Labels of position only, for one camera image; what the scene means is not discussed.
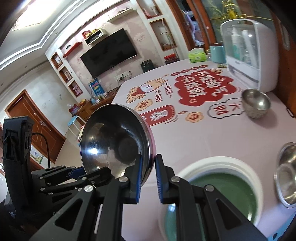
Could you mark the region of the green plate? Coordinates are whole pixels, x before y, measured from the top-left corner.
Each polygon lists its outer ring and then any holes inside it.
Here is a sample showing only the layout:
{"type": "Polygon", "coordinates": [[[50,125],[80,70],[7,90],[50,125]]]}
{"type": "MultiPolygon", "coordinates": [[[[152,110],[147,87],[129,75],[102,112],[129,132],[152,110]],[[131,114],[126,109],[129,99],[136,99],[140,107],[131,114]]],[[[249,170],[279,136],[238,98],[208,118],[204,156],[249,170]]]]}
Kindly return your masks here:
{"type": "Polygon", "coordinates": [[[176,206],[177,240],[266,239],[215,187],[196,187],[171,176],[162,190],[162,202],[176,206]]]}

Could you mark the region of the black television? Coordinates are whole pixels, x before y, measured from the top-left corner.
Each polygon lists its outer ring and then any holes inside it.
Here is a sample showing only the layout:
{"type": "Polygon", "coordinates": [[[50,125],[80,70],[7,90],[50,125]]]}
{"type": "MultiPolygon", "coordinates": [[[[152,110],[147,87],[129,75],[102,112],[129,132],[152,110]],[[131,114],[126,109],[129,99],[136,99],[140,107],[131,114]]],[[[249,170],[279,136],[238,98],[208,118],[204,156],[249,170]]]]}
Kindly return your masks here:
{"type": "Polygon", "coordinates": [[[106,37],[85,52],[80,59],[93,78],[134,56],[137,51],[125,29],[106,37]]]}

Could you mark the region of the blue poster board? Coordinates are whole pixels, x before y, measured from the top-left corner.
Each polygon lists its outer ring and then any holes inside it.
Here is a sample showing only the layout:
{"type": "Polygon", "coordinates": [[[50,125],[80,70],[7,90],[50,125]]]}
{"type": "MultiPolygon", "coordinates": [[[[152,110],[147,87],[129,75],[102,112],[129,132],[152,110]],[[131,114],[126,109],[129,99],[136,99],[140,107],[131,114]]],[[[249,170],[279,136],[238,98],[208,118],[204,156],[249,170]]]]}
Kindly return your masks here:
{"type": "Polygon", "coordinates": [[[90,83],[88,83],[88,85],[97,97],[105,92],[97,78],[93,79],[90,83]]]}

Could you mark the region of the large steel bowl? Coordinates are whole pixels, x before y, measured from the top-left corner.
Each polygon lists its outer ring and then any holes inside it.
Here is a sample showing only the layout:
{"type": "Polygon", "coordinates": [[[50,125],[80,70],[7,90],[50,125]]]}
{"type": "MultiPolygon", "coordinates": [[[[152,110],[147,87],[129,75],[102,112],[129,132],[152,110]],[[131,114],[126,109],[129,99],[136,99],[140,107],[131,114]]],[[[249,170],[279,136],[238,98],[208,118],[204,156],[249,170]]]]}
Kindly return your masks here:
{"type": "Polygon", "coordinates": [[[295,143],[284,144],[277,156],[274,186],[278,200],[286,208],[295,207],[295,143]]]}

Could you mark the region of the brown wooden door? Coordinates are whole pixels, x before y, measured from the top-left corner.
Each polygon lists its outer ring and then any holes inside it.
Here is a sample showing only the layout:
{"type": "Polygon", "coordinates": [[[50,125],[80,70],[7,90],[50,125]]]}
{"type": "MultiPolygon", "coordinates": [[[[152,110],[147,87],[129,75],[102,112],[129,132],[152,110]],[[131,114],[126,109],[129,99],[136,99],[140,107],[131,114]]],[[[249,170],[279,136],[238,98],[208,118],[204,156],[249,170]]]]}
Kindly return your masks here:
{"type": "Polygon", "coordinates": [[[55,162],[66,138],[51,124],[51,122],[40,111],[33,102],[26,90],[23,90],[10,104],[4,109],[8,117],[29,116],[33,121],[33,132],[41,133],[33,136],[32,144],[41,154],[48,154],[46,143],[49,146],[50,161],[55,162]]]}

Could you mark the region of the green tissue box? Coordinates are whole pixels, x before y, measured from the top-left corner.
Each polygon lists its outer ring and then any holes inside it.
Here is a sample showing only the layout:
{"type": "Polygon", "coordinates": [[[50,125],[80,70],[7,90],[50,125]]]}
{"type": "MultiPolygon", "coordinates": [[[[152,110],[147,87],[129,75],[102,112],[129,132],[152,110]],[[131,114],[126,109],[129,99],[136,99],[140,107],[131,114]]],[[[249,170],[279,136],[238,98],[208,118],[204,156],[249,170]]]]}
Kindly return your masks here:
{"type": "Polygon", "coordinates": [[[203,48],[194,48],[188,52],[190,63],[205,62],[207,55],[203,48]]]}

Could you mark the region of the pink steel bowl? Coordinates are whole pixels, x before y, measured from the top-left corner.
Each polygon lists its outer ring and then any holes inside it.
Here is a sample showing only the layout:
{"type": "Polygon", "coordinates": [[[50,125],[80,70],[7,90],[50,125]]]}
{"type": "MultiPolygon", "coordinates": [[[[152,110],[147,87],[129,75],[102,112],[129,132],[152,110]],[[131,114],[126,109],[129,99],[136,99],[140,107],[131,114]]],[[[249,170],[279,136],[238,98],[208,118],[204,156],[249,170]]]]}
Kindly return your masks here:
{"type": "Polygon", "coordinates": [[[152,130],[135,110],[116,103],[97,109],[84,126],[80,156],[86,173],[107,167],[114,177],[142,156],[142,183],[154,166],[156,144],[152,130]]]}

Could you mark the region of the white foam plate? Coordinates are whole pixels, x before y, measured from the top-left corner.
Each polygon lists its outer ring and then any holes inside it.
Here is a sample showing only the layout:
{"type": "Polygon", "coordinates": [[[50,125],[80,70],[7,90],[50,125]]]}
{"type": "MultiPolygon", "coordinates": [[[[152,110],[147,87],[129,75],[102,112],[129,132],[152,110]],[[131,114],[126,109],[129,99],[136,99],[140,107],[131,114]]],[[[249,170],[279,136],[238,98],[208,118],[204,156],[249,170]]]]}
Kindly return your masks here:
{"type": "MultiPolygon", "coordinates": [[[[256,227],[262,196],[260,187],[255,186],[255,174],[245,164],[227,157],[213,157],[198,161],[175,176],[196,187],[215,187],[256,227]]],[[[160,232],[165,240],[177,240],[176,206],[163,205],[159,218],[160,232]]]]}

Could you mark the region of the wooden tv cabinet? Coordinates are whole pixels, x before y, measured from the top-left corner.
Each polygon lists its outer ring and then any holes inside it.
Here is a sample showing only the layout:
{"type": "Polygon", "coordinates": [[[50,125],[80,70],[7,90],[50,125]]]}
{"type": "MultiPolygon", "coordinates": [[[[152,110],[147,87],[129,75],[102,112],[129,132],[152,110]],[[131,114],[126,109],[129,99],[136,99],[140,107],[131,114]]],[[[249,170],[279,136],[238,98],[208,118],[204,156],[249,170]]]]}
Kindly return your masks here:
{"type": "Polygon", "coordinates": [[[98,103],[92,104],[90,100],[86,101],[86,103],[73,115],[73,116],[79,116],[84,121],[87,121],[89,117],[101,106],[104,106],[106,104],[112,103],[114,97],[116,96],[117,92],[119,90],[118,88],[115,88],[108,92],[108,96],[104,99],[101,99],[98,103]]]}

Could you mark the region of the small steel bowl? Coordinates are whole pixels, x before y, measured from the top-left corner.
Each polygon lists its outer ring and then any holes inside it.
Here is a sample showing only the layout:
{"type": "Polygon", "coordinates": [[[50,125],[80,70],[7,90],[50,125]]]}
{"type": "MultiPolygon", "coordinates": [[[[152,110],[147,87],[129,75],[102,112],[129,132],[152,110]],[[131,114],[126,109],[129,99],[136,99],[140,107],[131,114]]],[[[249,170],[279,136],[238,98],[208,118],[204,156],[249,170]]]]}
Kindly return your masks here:
{"type": "Polygon", "coordinates": [[[256,89],[246,89],[241,94],[243,109],[253,119],[264,117],[271,108],[270,98],[256,89]]]}

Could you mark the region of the teal cup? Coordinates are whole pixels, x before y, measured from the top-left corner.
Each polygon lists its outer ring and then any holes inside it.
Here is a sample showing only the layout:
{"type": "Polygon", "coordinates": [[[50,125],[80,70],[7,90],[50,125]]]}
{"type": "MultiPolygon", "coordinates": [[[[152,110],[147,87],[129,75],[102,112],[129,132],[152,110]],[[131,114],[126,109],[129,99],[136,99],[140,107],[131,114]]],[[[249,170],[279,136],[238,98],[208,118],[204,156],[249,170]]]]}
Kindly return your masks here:
{"type": "Polygon", "coordinates": [[[226,55],[224,46],[220,43],[210,45],[211,59],[214,63],[226,63],[226,55]]]}

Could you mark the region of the white sterilizer cabinet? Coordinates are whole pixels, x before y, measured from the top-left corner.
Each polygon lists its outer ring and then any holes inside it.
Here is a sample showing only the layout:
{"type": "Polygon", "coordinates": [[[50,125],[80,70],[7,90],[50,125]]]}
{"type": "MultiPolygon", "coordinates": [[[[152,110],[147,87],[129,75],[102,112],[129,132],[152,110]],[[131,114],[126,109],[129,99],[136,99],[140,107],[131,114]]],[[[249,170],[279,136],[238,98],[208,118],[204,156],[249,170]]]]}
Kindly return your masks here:
{"type": "Polygon", "coordinates": [[[275,33],[250,19],[221,24],[228,71],[246,88],[267,93],[278,82],[279,53],[275,33]]]}

